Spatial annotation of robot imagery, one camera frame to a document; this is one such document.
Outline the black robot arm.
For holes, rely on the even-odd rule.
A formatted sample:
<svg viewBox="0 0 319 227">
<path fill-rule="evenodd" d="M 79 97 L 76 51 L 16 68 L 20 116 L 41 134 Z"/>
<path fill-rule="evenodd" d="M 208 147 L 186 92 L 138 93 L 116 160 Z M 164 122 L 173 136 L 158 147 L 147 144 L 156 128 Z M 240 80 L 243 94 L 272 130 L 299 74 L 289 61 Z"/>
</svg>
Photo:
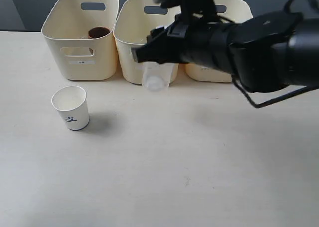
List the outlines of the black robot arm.
<svg viewBox="0 0 319 227">
<path fill-rule="evenodd" d="M 132 49 L 137 63 L 196 64 L 234 76 L 248 92 L 319 84 L 319 21 L 277 11 L 244 23 L 181 17 Z"/>
</svg>

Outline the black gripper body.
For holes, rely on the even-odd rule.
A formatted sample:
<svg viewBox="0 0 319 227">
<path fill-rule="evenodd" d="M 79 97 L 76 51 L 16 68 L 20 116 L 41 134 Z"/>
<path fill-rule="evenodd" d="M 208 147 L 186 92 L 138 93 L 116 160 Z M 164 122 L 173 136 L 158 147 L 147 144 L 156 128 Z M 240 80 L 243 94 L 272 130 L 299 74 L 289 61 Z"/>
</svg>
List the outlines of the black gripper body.
<svg viewBox="0 0 319 227">
<path fill-rule="evenodd" d="M 228 48 L 230 23 L 193 23 L 176 21 L 167 28 L 165 63 L 196 64 L 219 71 L 231 71 Z"/>
</svg>

